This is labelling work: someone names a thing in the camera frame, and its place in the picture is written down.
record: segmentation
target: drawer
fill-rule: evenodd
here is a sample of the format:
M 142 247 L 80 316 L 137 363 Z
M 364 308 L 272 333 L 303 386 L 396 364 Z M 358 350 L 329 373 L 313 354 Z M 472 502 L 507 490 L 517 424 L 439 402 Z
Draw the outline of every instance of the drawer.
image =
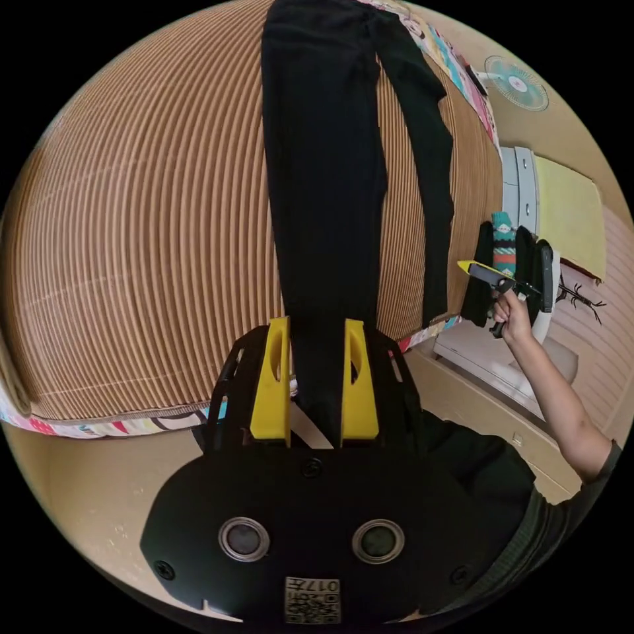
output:
M 518 224 L 526 227 L 531 233 L 537 233 L 539 210 L 532 152 L 525 147 L 516 147 L 515 157 L 520 190 Z
M 502 151 L 502 179 L 508 185 L 519 185 L 515 149 L 512 147 L 501 147 L 500 150 Z
M 520 188 L 517 185 L 502 185 L 502 211 L 506 211 L 511 219 L 513 229 L 519 227 Z

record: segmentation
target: floor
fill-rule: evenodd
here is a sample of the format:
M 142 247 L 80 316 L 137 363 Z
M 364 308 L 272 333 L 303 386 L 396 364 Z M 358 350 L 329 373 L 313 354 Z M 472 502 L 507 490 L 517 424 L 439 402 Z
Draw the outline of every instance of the floor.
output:
M 486 57 L 514 56 L 480 33 L 436 12 L 415 7 L 474 67 Z M 524 145 L 578 170 L 599 186 L 604 203 L 631 223 L 629 210 L 600 149 L 570 107 L 549 86 L 549 108 L 525 112 L 493 92 L 491 100 L 503 145 Z M 553 441 L 502 403 L 451 369 L 413 351 L 408 362 L 421 387 L 423 407 L 515 443 L 533 468 L 538 487 L 551 501 L 570 497 L 579 481 Z M 627 435 L 634 413 L 634 386 L 619 409 Z M 189 432 L 122 440 L 67 440 L 4 425 L 34 493 L 67 539 L 85 556 L 126 583 L 168 603 L 171 599 L 141 555 L 138 540 L 150 504 L 167 477 L 199 454 Z

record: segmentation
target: striped sock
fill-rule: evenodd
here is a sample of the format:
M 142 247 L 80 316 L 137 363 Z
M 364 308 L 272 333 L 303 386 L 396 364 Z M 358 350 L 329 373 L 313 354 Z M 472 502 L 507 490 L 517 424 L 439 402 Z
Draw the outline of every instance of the striped sock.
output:
M 493 214 L 493 268 L 515 277 L 515 230 L 509 214 L 499 211 Z

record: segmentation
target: printed label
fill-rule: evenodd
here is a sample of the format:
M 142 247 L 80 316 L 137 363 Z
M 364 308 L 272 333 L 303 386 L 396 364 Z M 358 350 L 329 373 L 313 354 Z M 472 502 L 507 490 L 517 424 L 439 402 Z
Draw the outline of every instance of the printed label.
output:
M 287 623 L 336 625 L 341 623 L 339 579 L 287 577 L 284 588 Z

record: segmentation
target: black pants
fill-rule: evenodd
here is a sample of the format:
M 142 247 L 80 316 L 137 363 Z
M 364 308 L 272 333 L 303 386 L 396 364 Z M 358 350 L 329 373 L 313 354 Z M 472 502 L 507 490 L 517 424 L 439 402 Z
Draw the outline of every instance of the black pants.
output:
M 264 143 L 298 404 L 334 443 L 343 321 L 376 323 L 387 188 L 377 54 L 405 116 L 425 210 L 427 325 L 446 312 L 453 217 L 440 81 L 397 16 L 355 0 L 276 0 L 264 25 Z

